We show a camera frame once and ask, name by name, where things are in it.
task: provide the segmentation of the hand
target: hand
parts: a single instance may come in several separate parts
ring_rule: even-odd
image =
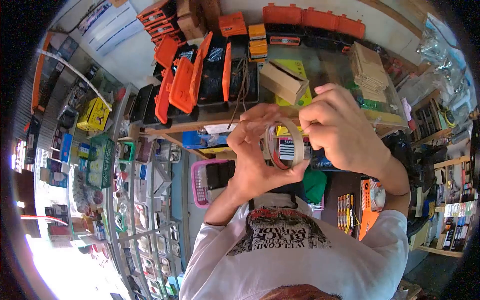
[[[228,136],[227,143],[237,154],[235,175],[228,182],[228,189],[235,194],[233,201],[238,206],[269,190],[303,179],[308,160],[289,170],[279,170],[265,163],[260,136],[279,116],[278,105],[259,104],[240,117],[240,123]]]
[[[299,112],[300,124],[314,150],[341,170],[380,178],[387,171],[390,150],[368,122],[349,91],[336,84],[315,88],[312,104]]]

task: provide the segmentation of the tape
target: tape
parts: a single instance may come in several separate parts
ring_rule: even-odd
[[[282,123],[288,129],[288,131],[291,134],[291,138],[293,139],[293,146],[294,146],[295,150],[294,150],[294,155],[293,155],[292,167],[294,167],[294,166],[298,165],[299,163],[301,163],[303,161],[303,158],[305,157],[305,148],[303,146],[303,137],[302,137],[301,133],[299,132],[297,125],[295,125],[292,122],[292,120],[290,120],[288,118],[279,118],[277,120],[277,123]],[[278,157],[275,158],[272,155],[272,151],[270,151],[270,147],[273,146],[272,144],[270,144],[272,142],[270,140],[270,128],[271,127],[268,127],[265,130],[265,147],[267,149],[268,155],[270,156],[270,159],[272,160],[275,167],[277,167],[279,169],[282,169],[282,170],[289,169],[289,167],[286,167],[285,165],[283,165],[278,160]]]

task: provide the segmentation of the white t-shirt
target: white t-shirt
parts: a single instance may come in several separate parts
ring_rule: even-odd
[[[309,284],[344,300],[390,300],[408,257],[407,218],[380,213],[360,242],[309,217],[307,204],[265,194],[225,226],[203,224],[180,289],[180,300],[259,299],[289,285]]]

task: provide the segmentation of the white rope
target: white rope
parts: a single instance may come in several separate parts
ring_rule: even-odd
[[[105,103],[105,105],[107,106],[107,108],[112,111],[112,107],[110,106],[110,104],[105,100],[105,98],[103,98],[103,96],[100,94],[100,92],[93,86],[93,84],[85,78],[85,76],[83,76],[82,73],[80,73],[76,68],[74,68],[72,65],[70,65],[69,63],[67,63],[63,58],[61,58],[60,56],[57,56],[53,53],[50,53],[50,52],[47,52],[47,51],[43,51],[41,49],[37,49],[36,50],[38,53],[41,53],[43,55],[47,55],[51,58],[54,58],[56,60],[58,60],[59,62],[63,63],[64,65],[66,65],[67,67],[69,67],[72,71],[74,71],[78,76],[80,76],[80,78],[82,78],[92,89],[93,91],[95,91],[95,93],[98,95],[98,97],[100,99],[102,99],[103,103]]]

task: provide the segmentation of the man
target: man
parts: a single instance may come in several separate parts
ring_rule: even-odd
[[[258,105],[228,137],[235,175],[205,214],[181,300],[389,300],[395,293],[408,256],[407,172],[347,90],[326,84],[315,92],[299,112],[301,127],[335,167],[380,180],[387,197],[376,223],[360,242],[311,218],[300,198],[268,193],[301,181],[309,162],[289,170],[265,164],[260,135],[280,113],[277,105]]]

